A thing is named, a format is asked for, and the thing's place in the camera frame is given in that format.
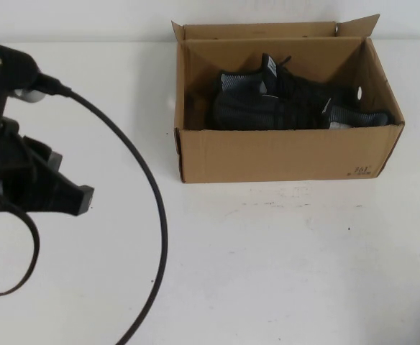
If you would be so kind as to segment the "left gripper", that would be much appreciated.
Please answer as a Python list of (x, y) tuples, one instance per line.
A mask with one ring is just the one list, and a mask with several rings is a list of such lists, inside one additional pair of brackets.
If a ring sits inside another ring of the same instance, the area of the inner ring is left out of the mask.
[[(19, 125), (15, 120), (4, 118), (0, 123), (0, 211), (17, 197), (13, 184), (17, 179), (20, 149), (18, 148)], [(94, 188), (76, 185), (58, 171), (63, 156), (43, 142), (24, 137), (25, 144), (48, 165), (37, 171), (37, 177), (22, 197), (22, 210), (26, 212), (64, 213), (80, 216), (86, 213), (92, 202)]]

